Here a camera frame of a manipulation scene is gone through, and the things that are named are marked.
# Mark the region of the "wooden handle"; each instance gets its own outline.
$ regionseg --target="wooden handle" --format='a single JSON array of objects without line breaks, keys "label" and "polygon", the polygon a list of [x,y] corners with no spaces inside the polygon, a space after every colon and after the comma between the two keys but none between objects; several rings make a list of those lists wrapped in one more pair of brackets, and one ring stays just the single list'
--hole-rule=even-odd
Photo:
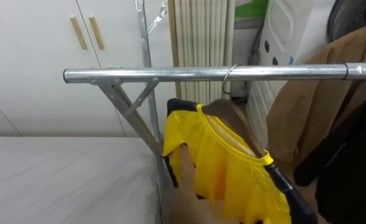
[{"label": "wooden handle", "polygon": [[91,17],[89,17],[89,21],[90,21],[90,25],[91,25],[91,28],[94,33],[94,37],[96,38],[98,48],[100,50],[104,50],[103,39],[101,38],[100,30],[98,29],[96,19],[94,18],[94,16],[91,16]]},{"label": "wooden handle", "polygon": [[86,46],[85,40],[84,40],[83,35],[82,35],[81,28],[79,27],[79,24],[78,24],[78,21],[76,20],[76,17],[75,16],[72,16],[70,18],[70,20],[71,20],[73,29],[75,30],[75,34],[76,34],[76,36],[77,36],[77,38],[79,40],[79,44],[81,45],[81,48],[83,50],[87,50],[88,47]]}]

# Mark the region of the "bed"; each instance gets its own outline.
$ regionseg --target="bed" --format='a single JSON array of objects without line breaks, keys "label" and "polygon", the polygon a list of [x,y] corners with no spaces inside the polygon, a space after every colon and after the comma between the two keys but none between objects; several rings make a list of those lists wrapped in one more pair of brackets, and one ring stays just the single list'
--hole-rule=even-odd
[{"label": "bed", "polygon": [[0,137],[0,224],[159,223],[139,138]]}]

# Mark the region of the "diagonal metal brace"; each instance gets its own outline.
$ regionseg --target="diagonal metal brace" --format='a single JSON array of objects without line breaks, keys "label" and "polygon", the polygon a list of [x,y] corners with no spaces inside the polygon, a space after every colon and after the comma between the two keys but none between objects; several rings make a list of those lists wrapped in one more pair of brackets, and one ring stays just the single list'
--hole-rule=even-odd
[{"label": "diagonal metal brace", "polygon": [[147,86],[144,88],[143,92],[140,96],[134,101],[132,106],[127,109],[127,111],[123,114],[124,116],[130,116],[132,113],[143,104],[144,100],[149,96],[149,94],[157,87],[159,83],[158,78],[153,78],[148,82]]},{"label": "diagonal metal brace", "polygon": [[163,0],[162,5],[160,6],[160,12],[159,15],[155,18],[155,20],[152,22],[150,28],[148,28],[148,35],[152,33],[152,31],[155,29],[155,27],[160,23],[160,21],[165,17],[165,15],[168,13],[167,8],[168,0]]}]

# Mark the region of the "clothes hanger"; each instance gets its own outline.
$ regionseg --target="clothes hanger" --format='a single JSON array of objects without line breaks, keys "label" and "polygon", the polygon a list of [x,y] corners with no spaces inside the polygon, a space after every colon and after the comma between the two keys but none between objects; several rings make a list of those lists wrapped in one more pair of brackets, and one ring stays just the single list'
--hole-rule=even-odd
[{"label": "clothes hanger", "polygon": [[224,128],[222,128],[214,119],[220,119],[216,116],[209,116],[205,114],[205,119],[208,121],[210,127],[213,129],[217,135],[219,135],[225,142],[227,142],[230,146],[245,153],[246,155],[252,156],[256,158],[257,156],[254,152],[248,147],[247,144],[241,144],[237,141],[233,136],[231,136]]},{"label": "clothes hanger", "polygon": [[218,99],[209,105],[202,106],[202,112],[219,118],[229,129],[245,141],[258,158],[266,155],[256,140],[246,115],[233,102],[226,99]]}]

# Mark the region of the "metal pole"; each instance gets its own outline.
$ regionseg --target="metal pole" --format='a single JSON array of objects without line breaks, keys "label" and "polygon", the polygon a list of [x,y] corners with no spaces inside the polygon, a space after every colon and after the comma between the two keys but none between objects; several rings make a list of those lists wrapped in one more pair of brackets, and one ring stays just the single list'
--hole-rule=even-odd
[{"label": "metal pole", "polygon": [[[89,68],[66,69],[67,83],[89,83],[91,80],[114,82],[222,81],[230,67],[214,68]],[[243,80],[366,80],[366,63],[295,66],[239,66],[231,71],[227,81]]]},{"label": "metal pole", "polygon": [[[144,67],[150,68],[152,65],[151,65],[150,44],[147,33],[147,20],[145,18],[144,0],[135,0],[135,14],[137,18],[137,26],[139,28],[142,63]],[[148,95],[148,101],[150,108],[152,134],[154,135],[157,141],[162,142],[162,135],[160,134],[159,131],[155,90],[151,91],[150,94]]]},{"label": "metal pole", "polygon": [[[145,17],[145,7],[144,0],[135,0],[135,13],[137,18],[137,26],[139,28],[140,35],[140,46],[141,46],[141,56],[142,63],[144,67],[150,68],[151,65],[151,54],[150,54],[150,44],[148,40],[148,32],[147,32],[147,19]],[[159,151],[162,150],[163,147],[163,138],[159,131],[159,123],[158,123],[158,113],[157,113],[157,102],[155,100],[155,90],[151,90],[148,94],[148,102],[150,109],[150,117],[151,117],[151,127],[152,134],[155,140],[159,143]],[[164,184],[163,184],[163,166],[162,166],[162,158],[161,154],[156,154],[157,160],[157,171],[158,171],[158,197],[159,197],[159,208],[160,208],[160,216],[161,223],[166,224],[167,214],[165,210],[165,201],[163,200],[164,193]]]},{"label": "metal pole", "polygon": [[108,97],[108,99],[113,103],[115,108],[121,112],[121,114],[125,117],[125,119],[129,122],[129,124],[133,127],[133,129],[139,134],[139,136],[144,140],[146,145],[151,149],[151,151],[155,154],[155,169],[158,175],[158,197],[160,202],[160,219],[161,223],[166,224],[166,212],[164,207],[164,181],[163,181],[163,164],[161,158],[161,150],[163,143],[158,142],[155,137],[152,135],[151,131],[145,124],[144,120],[137,112],[134,110],[130,113],[129,108],[132,108],[132,102],[129,97],[126,95],[126,92],[122,89],[122,87],[118,84],[112,85],[110,83],[96,83],[98,87],[100,87],[101,91]]}]

